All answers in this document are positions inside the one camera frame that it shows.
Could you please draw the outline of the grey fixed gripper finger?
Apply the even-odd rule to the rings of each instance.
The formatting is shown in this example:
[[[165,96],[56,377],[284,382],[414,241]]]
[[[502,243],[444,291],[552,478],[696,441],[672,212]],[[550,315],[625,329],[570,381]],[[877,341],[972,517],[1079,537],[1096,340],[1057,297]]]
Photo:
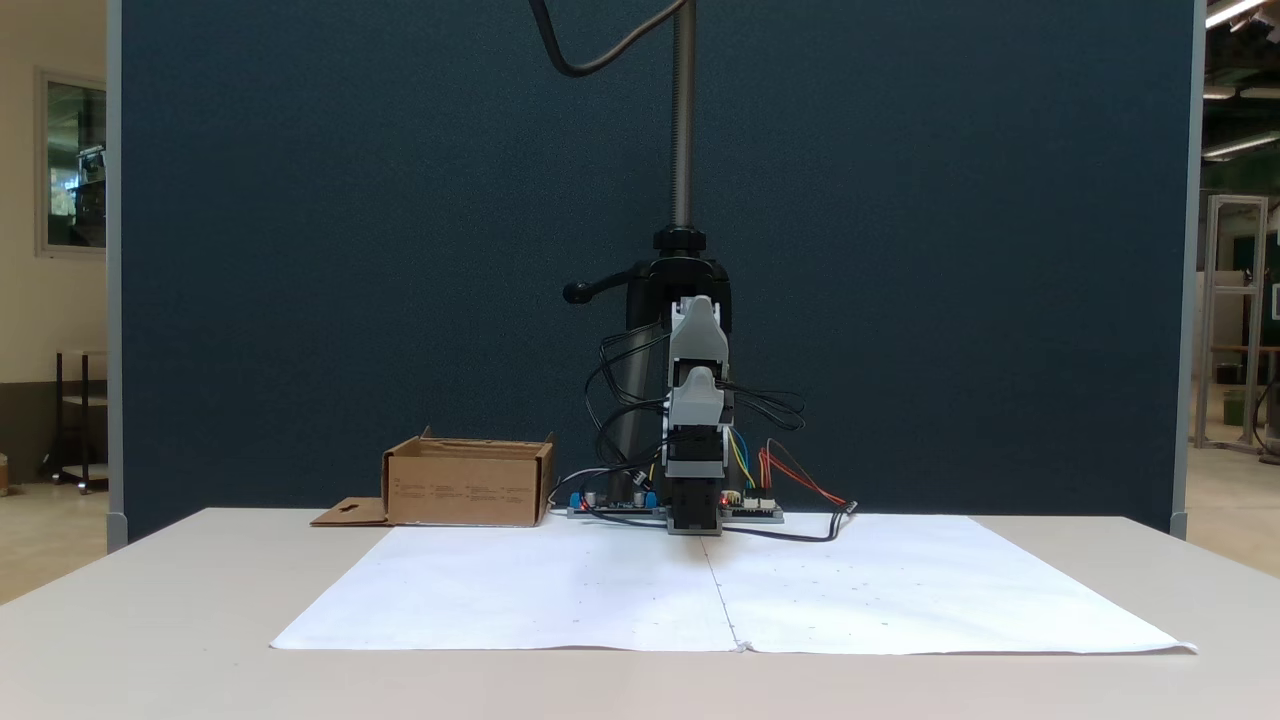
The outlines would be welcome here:
[[[671,391],[673,402],[723,402],[723,389],[717,384],[717,377],[709,366],[694,366],[684,383]]]

